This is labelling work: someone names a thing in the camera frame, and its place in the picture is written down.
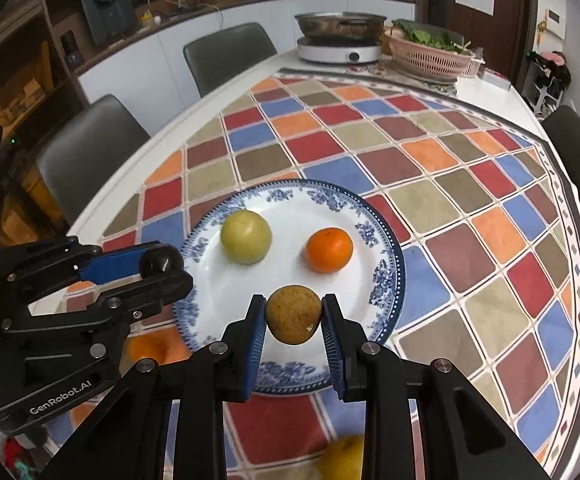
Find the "stainless steel pot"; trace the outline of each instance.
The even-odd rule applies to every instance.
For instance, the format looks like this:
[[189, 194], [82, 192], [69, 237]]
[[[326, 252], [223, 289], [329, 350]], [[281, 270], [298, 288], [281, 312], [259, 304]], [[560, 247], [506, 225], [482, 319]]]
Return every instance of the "stainless steel pot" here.
[[310, 12], [297, 14], [296, 21], [306, 38], [315, 40], [378, 40], [385, 16], [364, 12]]

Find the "yellow-green fruit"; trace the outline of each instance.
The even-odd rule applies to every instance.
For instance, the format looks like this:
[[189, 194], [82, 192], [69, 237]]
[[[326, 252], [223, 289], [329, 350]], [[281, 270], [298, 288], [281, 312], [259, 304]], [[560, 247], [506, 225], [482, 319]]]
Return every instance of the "yellow-green fruit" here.
[[300, 345], [317, 331], [321, 310], [320, 298], [308, 287], [282, 286], [267, 300], [265, 322], [281, 343]]
[[323, 480], [360, 480], [363, 468], [363, 435], [345, 436], [327, 446], [317, 462]]
[[225, 219], [221, 228], [221, 244], [233, 262], [254, 264], [269, 251], [272, 231], [262, 216], [242, 209]]

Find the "blue and white plate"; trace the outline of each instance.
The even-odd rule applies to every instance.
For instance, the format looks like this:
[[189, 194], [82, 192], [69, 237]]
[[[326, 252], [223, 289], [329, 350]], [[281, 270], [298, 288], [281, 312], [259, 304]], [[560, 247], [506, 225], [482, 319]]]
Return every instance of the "blue and white plate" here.
[[[227, 259], [221, 226], [232, 212], [249, 209], [270, 225], [272, 246], [259, 263], [241, 266]], [[308, 269], [302, 251], [311, 234], [339, 227], [352, 238], [350, 262], [334, 274]], [[304, 285], [320, 298], [337, 295], [343, 316], [358, 321], [368, 339], [384, 343], [394, 328], [405, 294], [399, 243], [383, 217], [356, 194], [316, 180], [278, 180], [241, 191], [204, 216], [182, 248], [195, 288], [175, 304], [177, 326], [193, 351], [221, 338], [242, 319], [252, 295], [268, 298], [284, 285]], [[306, 343], [290, 346], [269, 330], [255, 391], [311, 392], [330, 384], [321, 328]]]

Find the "plate rim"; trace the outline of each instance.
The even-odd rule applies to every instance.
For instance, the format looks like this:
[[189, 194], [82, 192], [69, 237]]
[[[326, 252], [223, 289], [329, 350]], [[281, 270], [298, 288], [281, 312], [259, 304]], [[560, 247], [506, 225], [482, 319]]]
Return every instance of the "plate rim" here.
[[[381, 330], [381, 332], [379, 332], [379, 335], [377, 336], [377, 338], [374, 339], [374, 341], [376, 341], [377, 343], [384, 344], [388, 340], [390, 335], [392, 334], [394, 327], [396, 326], [396, 324], [399, 320], [399, 317], [401, 315], [401, 311], [403, 310], [403, 303], [404, 303], [405, 294], [406, 294], [406, 290], [405, 290], [406, 289], [406, 269], [405, 269], [405, 259], [403, 256], [403, 250], [401, 249], [401, 244], [399, 243], [399, 240], [398, 240], [396, 234], [394, 233], [393, 229], [390, 227], [388, 222], [385, 220], [383, 215], [381, 215], [381, 213], [379, 213], [378, 210], [374, 206], [371, 205], [371, 203], [369, 203], [367, 200], [365, 200], [363, 197], [359, 196], [358, 194], [354, 193], [353, 191], [350, 191], [349, 189], [346, 189], [346, 188], [341, 187], [341, 186], [337, 186], [337, 184], [332, 184], [330, 182], [325, 182], [323, 180], [316, 180], [316, 179], [312, 179], [312, 178], [283, 178], [283, 179], [279, 179], [279, 180], [262, 182], [261, 184], [256, 184], [255, 186], [251, 186], [251, 187], [248, 187], [246, 189], [238, 190], [237, 192], [235, 192], [231, 196], [229, 196], [229, 197], [225, 198], [224, 200], [222, 200], [221, 202], [217, 203], [214, 207], [212, 207], [212, 209], [210, 209], [205, 215], [203, 215], [201, 217], [201, 219], [197, 222], [195, 227], [190, 231], [190, 234], [188, 234], [187, 237], [185, 238], [183, 245], [179, 249], [180, 253], [184, 254], [187, 251], [193, 250], [193, 246], [189, 247], [189, 244], [191, 244], [192, 240], [194, 240], [195, 237], [198, 236], [199, 233], [202, 232], [207, 227], [206, 224], [208, 223], [210, 218], [212, 218], [215, 215], [215, 213], [222, 206], [225, 205], [225, 203], [227, 203], [231, 200], [234, 200], [237, 197], [239, 197], [240, 195], [246, 194], [247, 192], [251, 192], [253, 190], [265, 189], [267, 187], [272, 187], [272, 186], [282, 186], [283, 184], [291, 184], [291, 185], [295, 185], [295, 186], [300, 185], [300, 184], [310, 184], [312, 186], [325, 187], [327, 189], [344, 194], [348, 198], [350, 198], [353, 201], [355, 201], [356, 203], [358, 203], [361, 207], [366, 209], [366, 211], [368, 211], [370, 213], [370, 215], [372, 215], [372, 217], [376, 220], [376, 222], [382, 228], [385, 236], [387, 237], [388, 243], [391, 245], [391, 248], [393, 250], [393, 257], [394, 257], [394, 260], [395, 260], [397, 267], [401, 266], [403, 269], [403, 272], [401, 272], [400, 275], [395, 276], [395, 282], [396, 282], [395, 283], [395, 295], [394, 295], [395, 300], [393, 302], [391, 310], [388, 311], [387, 323], [386, 323], [384, 329]], [[193, 288], [193, 291], [190, 294], [196, 294], [195, 289], [196, 289], [196, 287]], [[396, 290], [402, 290], [403, 293], [399, 296], [396, 294]], [[179, 316], [179, 309], [180, 309], [179, 303], [180, 302], [177, 301], [173, 305], [177, 329], [179, 330], [179, 333], [180, 333], [181, 337], [183, 338], [183, 340], [185, 341], [186, 345], [188, 345], [190, 350], [192, 352], [194, 352], [196, 350], [194, 350], [191, 347], [191, 345], [189, 345], [188, 339], [186, 339], [186, 337], [185, 337], [184, 332], [186, 332], [186, 331], [183, 330], [182, 321], [181, 321], [180, 316]], [[322, 390], [323, 388], [326, 388], [326, 387], [331, 385], [331, 377], [329, 375], [329, 370], [326, 370], [326, 372], [324, 372], [324, 373], [327, 374], [327, 378], [319, 378], [318, 380], [313, 381], [313, 382], [308, 383], [308, 384], [301, 384], [301, 385], [297, 385], [297, 386], [286, 385], [286, 386], [282, 386], [282, 387], [267, 386], [264, 388], [257, 388], [255, 386], [253, 391], [258, 393], [258, 394], [281, 395], [281, 396], [282, 395], [306, 394], [306, 393], [310, 393], [310, 392], [315, 392], [318, 390]]]

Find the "tangerine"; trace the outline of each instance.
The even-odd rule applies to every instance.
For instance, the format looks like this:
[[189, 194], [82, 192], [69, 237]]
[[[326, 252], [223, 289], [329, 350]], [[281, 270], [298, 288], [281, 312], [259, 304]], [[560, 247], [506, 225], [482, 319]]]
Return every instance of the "tangerine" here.
[[352, 238], [338, 227], [315, 232], [305, 245], [305, 258], [317, 272], [329, 274], [343, 269], [352, 258]]

